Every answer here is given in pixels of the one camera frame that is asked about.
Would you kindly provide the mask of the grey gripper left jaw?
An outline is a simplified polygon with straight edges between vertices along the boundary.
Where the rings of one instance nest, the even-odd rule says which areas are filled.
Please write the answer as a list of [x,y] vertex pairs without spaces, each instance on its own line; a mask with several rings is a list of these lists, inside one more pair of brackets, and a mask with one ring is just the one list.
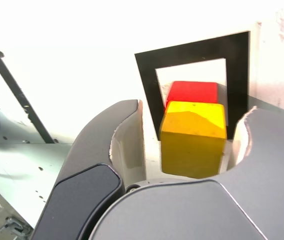
[[122,100],[94,117],[75,139],[32,239],[88,239],[127,187],[145,179],[143,103]]

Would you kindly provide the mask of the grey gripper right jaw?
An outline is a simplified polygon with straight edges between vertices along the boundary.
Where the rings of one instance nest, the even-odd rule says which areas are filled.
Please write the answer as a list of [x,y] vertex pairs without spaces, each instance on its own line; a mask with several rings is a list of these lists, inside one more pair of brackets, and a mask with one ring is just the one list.
[[284,116],[252,108],[237,123],[226,172],[140,187],[90,239],[284,240]]

